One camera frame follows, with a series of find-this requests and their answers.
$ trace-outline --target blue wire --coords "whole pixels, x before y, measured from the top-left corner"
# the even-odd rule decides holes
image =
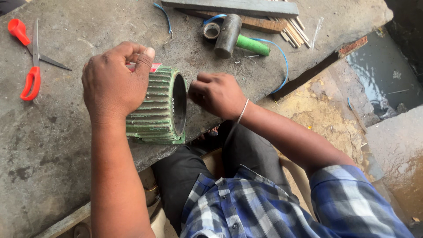
[[[208,24],[208,23],[210,23],[210,22],[214,21],[215,19],[217,19],[217,18],[219,18],[219,17],[225,17],[225,16],[226,16],[225,14],[219,14],[219,15],[214,16],[214,17],[212,17],[212,18],[210,18],[210,19],[208,19],[208,20],[204,19],[203,24],[204,24],[204,25],[205,25],[205,24]]]
[[[271,41],[268,41],[268,40],[265,40],[265,39],[259,39],[259,38],[250,38],[250,39],[256,40],[256,41],[260,41],[260,42],[268,42],[268,43],[272,43],[272,44],[276,45],[276,47],[278,47],[278,49],[282,52],[283,57],[285,58],[285,63],[286,63],[286,76],[285,76],[285,80],[283,81],[282,85],[278,89],[276,89],[273,92],[271,92],[271,94],[274,94],[275,92],[279,91],[285,85],[286,80],[288,79],[288,60],[286,60],[285,53],[282,51],[282,49],[277,44],[275,44],[275,43],[273,43]]]
[[[353,111],[354,111],[354,109],[352,109],[351,103],[349,103],[349,97],[348,97],[346,100],[348,101],[348,106],[349,106],[349,108],[351,108],[351,110],[353,110]]]
[[[165,15],[166,15],[166,18],[168,19],[168,23],[169,23],[169,33],[171,33],[171,29],[170,29],[170,20],[169,20],[169,16],[168,16],[168,14],[166,13],[166,11],[159,5],[159,4],[157,4],[157,3],[153,3],[153,5],[154,6],[156,6],[156,7],[158,7],[158,8],[160,8],[164,13],[165,13]]]

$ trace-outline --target forearm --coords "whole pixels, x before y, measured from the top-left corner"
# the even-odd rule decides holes
[[[126,139],[124,120],[117,125],[93,125],[91,147],[93,234],[151,235],[146,197]]]
[[[248,103],[240,123],[269,140],[308,176],[330,165],[355,165],[323,136],[252,102]]]

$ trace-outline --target yellow wire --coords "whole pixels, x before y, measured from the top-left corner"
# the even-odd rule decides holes
[[[152,188],[152,189],[150,189],[150,190],[145,190],[144,189],[144,191],[146,191],[146,192],[151,192],[151,191],[153,191],[154,189],[156,189],[157,188],[157,185],[154,187],[154,188]]]

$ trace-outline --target concrete workbench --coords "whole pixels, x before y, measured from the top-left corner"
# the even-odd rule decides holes
[[[252,53],[236,49],[232,58],[219,59],[213,46],[202,40],[202,20],[166,8],[174,32],[170,40],[166,18],[152,3],[34,0],[0,18],[1,237],[36,235],[90,199],[90,120],[80,78],[91,56],[122,41],[139,42],[156,49],[155,62],[178,67],[188,83],[199,71],[235,75],[253,102],[281,84],[286,67],[276,47],[271,46],[270,57],[244,58]],[[294,49],[280,35],[242,29],[243,35],[271,40],[285,51],[289,80],[393,17],[383,0],[298,0],[297,4],[313,49]],[[41,62],[40,93],[34,101],[24,102],[19,95],[32,57],[9,34],[7,23],[21,19],[31,38],[36,17],[40,53],[73,71]],[[220,121],[189,102],[187,140]],[[177,148],[134,143],[130,147],[139,171]]]

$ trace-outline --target scissor blade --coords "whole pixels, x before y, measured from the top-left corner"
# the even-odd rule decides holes
[[[30,53],[31,53],[31,55],[32,55],[32,44],[31,44],[31,43],[30,43],[30,44],[28,44],[28,45],[27,45],[27,48],[28,48],[29,52],[30,52]],[[58,66],[58,67],[60,67],[60,68],[64,68],[64,69],[67,69],[67,70],[71,70],[71,71],[72,71],[72,69],[70,69],[70,68],[68,68],[68,67],[64,66],[63,64],[61,64],[61,63],[59,63],[59,62],[57,62],[57,61],[55,61],[55,60],[53,60],[53,59],[51,59],[51,58],[49,58],[49,57],[47,57],[47,56],[43,55],[43,54],[39,54],[39,56],[40,56],[40,59],[41,59],[41,60],[43,60],[43,61],[45,61],[45,62],[47,62],[47,63],[50,63],[50,64],[55,65],[55,66]]]
[[[70,68],[68,68],[68,67],[66,67],[66,66],[64,66],[64,65],[62,65],[61,63],[59,63],[59,62],[57,62],[57,61],[54,61],[54,60],[52,60],[52,59],[48,58],[48,57],[47,57],[47,56],[45,56],[45,55],[40,55],[40,59],[41,59],[41,60],[43,60],[43,61],[45,61],[45,62],[47,62],[47,63],[54,64],[55,66],[59,66],[60,68],[64,68],[64,69],[67,69],[67,70],[71,70]]]
[[[33,45],[33,51],[32,51],[32,58],[34,62],[34,66],[40,66],[39,65],[39,59],[40,55],[38,52],[38,18],[36,18],[34,23],[34,34],[32,38],[32,45]]]

